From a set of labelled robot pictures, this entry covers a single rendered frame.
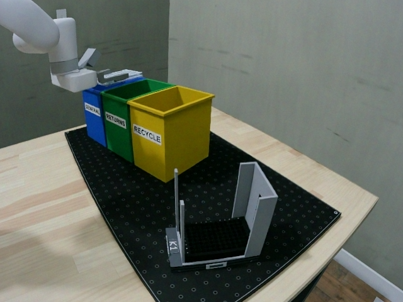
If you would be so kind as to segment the blue bin labelled general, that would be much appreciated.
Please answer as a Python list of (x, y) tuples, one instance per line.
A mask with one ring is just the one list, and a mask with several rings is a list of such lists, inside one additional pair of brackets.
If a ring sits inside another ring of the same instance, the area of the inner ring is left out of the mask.
[(96, 140), (100, 144), (107, 147), (106, 138), (106, 128), (105, 128), (105, 117), (103, 110), (103, 97), (99, 93), (105, 90), (109, 90), (118, 86), (130, 84), (136, 81), (141, 81), (146, 78), (138, 78), (131, 81), (119, 83), (113, 86), (102, 86), (97, 84), (91, 89), (86, 89), (82, 91), (83, 102), (84, 102), (84, 112), (86, 117), (86, 126), (88, 131), (88, 136)]

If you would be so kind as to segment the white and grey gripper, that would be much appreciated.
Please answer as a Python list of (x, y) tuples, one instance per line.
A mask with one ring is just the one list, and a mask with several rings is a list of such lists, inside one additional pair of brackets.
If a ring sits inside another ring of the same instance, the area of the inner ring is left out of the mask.
[(95, 87), (97, 85), (97, 78), (99, 83), (118, 82), (128, 78), (128, 73), (126, 72), (104, 78), (106, 74), (111, 74), (110, 69), (93, 71), (83, 68), (59, 74), (51, 73), (51, 78), (52, 84), (72, 92), (79, 92)]

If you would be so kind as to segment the yellow recycle bin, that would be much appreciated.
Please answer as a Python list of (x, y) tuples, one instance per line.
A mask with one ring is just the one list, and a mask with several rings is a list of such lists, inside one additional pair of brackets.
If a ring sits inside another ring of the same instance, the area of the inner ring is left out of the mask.
[(167, 183), (207, 158), (214, 97), (174, 86), (127, 101), (134, 164)]

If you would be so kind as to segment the green bin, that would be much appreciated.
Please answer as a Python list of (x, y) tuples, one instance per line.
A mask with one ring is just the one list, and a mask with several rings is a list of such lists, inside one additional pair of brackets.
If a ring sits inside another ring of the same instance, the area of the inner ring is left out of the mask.
[(100, 92), (108, 148), (129, 162), (134, 162), (130, 105), (127, 101), (176, 85), (144, 79)]

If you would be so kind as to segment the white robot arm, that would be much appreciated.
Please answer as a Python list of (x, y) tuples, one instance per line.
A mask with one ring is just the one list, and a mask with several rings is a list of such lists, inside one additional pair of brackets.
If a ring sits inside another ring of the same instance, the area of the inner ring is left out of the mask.
[(88, 48), (78, 63), (75, 20), (53, 20), (32, 0), (0, 0), (0, 25), (14, 33), (19, 51), (48, 53), (53, 74), (94, 67), (101, 56), (97, 49)]

